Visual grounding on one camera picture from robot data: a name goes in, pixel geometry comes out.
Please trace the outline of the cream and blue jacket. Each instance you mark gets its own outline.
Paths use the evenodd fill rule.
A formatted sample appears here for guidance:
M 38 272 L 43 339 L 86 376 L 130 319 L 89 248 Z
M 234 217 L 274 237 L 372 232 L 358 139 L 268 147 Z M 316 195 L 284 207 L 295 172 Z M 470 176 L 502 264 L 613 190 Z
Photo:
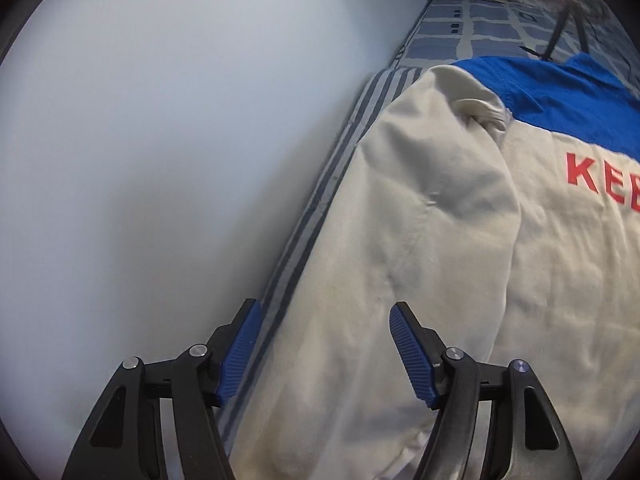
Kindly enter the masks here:
M 639 429 L 639 102 L 594 58 L 427 70 L 357 144 L 231 452 L 242 479 L 393 479 L 434 424 L 398 301 L 477 361 L 533 365 L 582 474 Z

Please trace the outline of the blue striped quilt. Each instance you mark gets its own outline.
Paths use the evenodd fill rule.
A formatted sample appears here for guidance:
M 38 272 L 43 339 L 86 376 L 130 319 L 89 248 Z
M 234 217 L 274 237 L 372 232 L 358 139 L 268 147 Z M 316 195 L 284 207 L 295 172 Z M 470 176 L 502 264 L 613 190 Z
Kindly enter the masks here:
M 326 220 L 335 193 L 348 168 L 357 143 L 371 128 L 382 110 L 395 101 L 422 75 L 417 67 L 386 68 L 363 86 L 337 135 L 318 180 L 285 244 L 282 255 L 262 296 L 264 320 L 257 344 L 236 396 L 221 412 L 218 429 L 224 449 L 231 451 L 239 423 L 262 371 L 265 356 L 286 315 L 314 243 Z

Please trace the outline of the blue checkered bed sheet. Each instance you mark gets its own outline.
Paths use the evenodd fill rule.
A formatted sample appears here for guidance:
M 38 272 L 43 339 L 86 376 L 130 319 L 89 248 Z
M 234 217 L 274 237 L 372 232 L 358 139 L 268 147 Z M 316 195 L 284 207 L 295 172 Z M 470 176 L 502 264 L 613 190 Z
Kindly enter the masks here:
M 486 0 L 432 0 L 392 62 L 429 68 L 478 56 L 533 58 L 544 52 L 558 14 Z M 619 21 L 585 20 L 590 55 L 632 92 L 639 90 L 639 52 Z

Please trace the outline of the black light tripod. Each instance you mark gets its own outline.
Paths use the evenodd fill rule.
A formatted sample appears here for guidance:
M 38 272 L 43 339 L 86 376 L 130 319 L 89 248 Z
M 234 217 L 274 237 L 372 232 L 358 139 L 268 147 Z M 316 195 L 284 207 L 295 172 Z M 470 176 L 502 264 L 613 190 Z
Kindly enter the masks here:
M 529 55 L 533 55 L 534 58 L 551 62 L 552 54 L 561 39 L 562 33 L 566 29 L 566 26 L 570 20 L 573 20 L 575 30 L 577 32 L 579 51 L 585 54 L 589 54 L 589 42 L 587 33 L 585 30 L 585 14 L 580 6 L 578 0 L 562 0 L 563 6 L 559 13 L 558 19 L 555 22 L 555 26 L 548 44 L 542 52 L 538 52 L 529 47 L 521 46 L 521 50 Z

